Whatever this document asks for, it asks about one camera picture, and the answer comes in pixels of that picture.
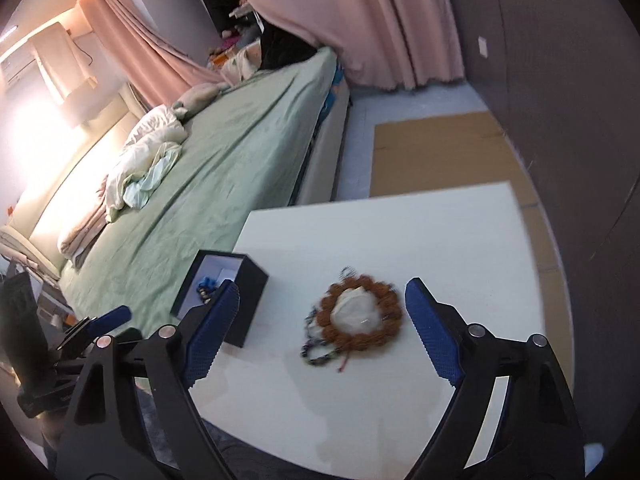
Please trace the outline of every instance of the pink curtain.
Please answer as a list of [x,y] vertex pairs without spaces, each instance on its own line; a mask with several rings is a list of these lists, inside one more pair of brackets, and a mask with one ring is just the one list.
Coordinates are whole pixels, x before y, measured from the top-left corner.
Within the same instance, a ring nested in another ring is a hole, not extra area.
[[392,89],[464,77],[449,0],[249,0],[269,22],[334,48],[350,81]]
[[171,105],[189,88],[227,82],[189,59],[146,25],[131,0],[78,0],[102,44],[152,106]]

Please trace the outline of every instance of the ceiling light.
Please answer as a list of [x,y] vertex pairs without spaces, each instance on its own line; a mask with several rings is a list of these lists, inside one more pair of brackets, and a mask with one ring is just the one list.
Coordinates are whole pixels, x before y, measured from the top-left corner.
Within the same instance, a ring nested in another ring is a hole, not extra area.
[[14,25],[12,28],[6,31],[2,36],[0,36],[0,43],[2,43],[4,40],[6,40],[6,38],[8,38],[11,34],[13,34],[17,28],[18,26]]

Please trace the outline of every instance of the bed frame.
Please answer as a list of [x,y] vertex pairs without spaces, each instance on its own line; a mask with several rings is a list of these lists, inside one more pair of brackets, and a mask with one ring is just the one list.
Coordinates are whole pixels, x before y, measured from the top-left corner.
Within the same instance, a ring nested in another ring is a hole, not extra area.
[[[297,205],[331,200],[349,95],[343,81],[334,107],[316,136]],[[81,141],[73,155],[59,161],[46,182],[29,185],[7,224],[0,227],[0,254],[19,261],[55,285],[66,264],[58,251],[58,237],[69,197],[83,182],[99,179],[95,162],[115,158],[145,113],[127,84],[95,119],[78,126],[76,133],[80,133]]]

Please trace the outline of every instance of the wall outlet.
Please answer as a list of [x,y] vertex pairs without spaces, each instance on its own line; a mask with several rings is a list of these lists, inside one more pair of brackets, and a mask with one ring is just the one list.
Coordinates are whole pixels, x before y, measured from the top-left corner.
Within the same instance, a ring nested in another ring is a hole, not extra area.
[[487,49],[486,39],[482,36],[478,36],[478,49],[480,50],[480,56],[489,57],[489,50]]

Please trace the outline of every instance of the curtain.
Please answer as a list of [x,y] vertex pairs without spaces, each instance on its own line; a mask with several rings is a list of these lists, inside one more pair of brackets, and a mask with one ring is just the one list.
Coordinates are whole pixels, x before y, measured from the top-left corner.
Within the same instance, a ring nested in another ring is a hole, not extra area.
[[41,30],[28,43],[57,104],[63,104],[79,88],[90,91],[96,87],[97,81],[89,72],[86,57],[60,22]]
[[152,106],[171,105],[200,83],[237,83],[171,46],[145,23],[131,0],[78,0],[78,4],[102,44]]
[[464,77],[449,0],[249,0],[269,22],[329,45],[351,82],[408,89]]

